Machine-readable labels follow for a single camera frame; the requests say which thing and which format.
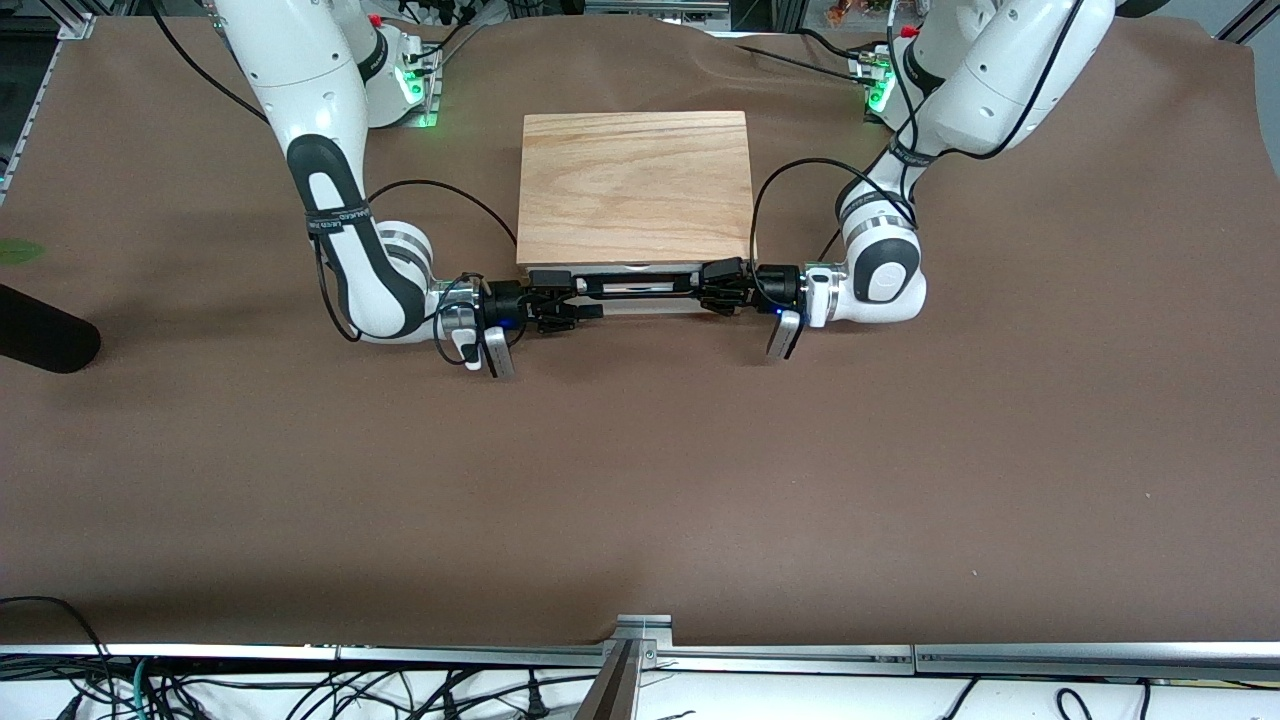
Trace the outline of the aluminium corner bracket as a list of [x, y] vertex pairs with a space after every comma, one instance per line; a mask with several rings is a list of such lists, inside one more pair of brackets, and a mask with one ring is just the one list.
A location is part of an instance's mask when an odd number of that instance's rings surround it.
[[636, 643], [640, 669], [654, 670], [675, 647], [673, 619], [669, 614], [621, 614], [611, 639]]

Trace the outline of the black cylindrical object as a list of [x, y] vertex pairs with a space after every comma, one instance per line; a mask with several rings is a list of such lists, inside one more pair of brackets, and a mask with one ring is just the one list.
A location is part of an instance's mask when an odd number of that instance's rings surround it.
[[72, 374], [88, 366], [101, 347], [92, 323], [0, 284], [0, 356]]

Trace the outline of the brown table cover cloth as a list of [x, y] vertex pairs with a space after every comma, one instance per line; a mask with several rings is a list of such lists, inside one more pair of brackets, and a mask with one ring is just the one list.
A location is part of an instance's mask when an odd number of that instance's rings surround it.
[[1280, 179], [1248, 47], [1115, 23], [1044, 127], [916, 190], [900, 325], [609, 318], [516, 377], [344, 342], [268, 127], [148, 22], [58, 59], [0, 282], [1, 642], [1280, 641]]

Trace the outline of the aluminium strut profile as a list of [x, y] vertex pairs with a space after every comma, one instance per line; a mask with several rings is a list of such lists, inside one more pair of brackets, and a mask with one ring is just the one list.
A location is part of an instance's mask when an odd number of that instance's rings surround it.
[[614, 642], [573, 720], [634, 720], [639, 680], [646, 659], [644, 641]]

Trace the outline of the white drawer with black handle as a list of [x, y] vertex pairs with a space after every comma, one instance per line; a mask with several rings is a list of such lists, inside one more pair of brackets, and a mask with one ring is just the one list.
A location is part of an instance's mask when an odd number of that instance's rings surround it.
[[691, 299], [701, 287], [692, 264], [586, 265], [571, 270], [579, 296], [596, 301]]

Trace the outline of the white plain drawer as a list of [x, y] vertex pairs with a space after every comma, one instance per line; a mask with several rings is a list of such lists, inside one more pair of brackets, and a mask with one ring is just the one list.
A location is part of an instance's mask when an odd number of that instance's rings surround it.
[[695, 299], [611, 299], [602, 300], [600, 305], [607, 316], [609, 315], [658, 315], [658, 314], [699, 314], [704, 313]]

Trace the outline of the wooden drawer cabinet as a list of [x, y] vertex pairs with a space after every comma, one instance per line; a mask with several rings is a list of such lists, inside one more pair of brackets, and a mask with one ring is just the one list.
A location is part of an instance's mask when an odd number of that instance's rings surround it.
[[753, 200], [740, 110], [530, 114], [516, 261], [701, 269], [745, 258]]

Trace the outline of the aluminium frame rail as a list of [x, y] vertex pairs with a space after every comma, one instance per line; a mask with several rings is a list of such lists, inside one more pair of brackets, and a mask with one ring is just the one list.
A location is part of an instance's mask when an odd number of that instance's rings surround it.
[[[544, 648], [435, 647], [374, 648], [340, 647], [340, 661], [509, 665], [544, 667], [600, 667], [613, 650], [607, 641], [590, 646]], [[710, 646], [667, 647], [658, 641], [639, 641], [645, 669], [677, 673], [773, 673], [805, 675], [911, 675], [915, 657], [909, 644], [869, 646]]]
[[337, 661], [340, 648], [333, 646], [279, 646], [279, 644], [164, 644], [123, 643], [105, 644], [101, 650], [92, 644], [0, 644], [0, 655], [76, 656], [99, 659], [163, 657], [163, 659], [233, 659], [279, 661]]
[[1280, 642], [918, 644], [924, 674], [1280, 683]]

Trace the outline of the aluminium frame profile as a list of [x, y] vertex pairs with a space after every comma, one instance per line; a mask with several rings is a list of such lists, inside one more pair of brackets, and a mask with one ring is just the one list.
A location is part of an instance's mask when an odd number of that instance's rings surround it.
[[0, 204], [64, 45], [90, 37], [101, 14], [95, 0], [0, 0]]
[[584, 14], [652, 15], [659, 19], [692, 22], [727, 22], [731, 17], [730, 0], [582, 0]]
[[1215, 38], [1236, 45], [1248, 44], [1279, 17], [1280, 0], [1248, 0]]

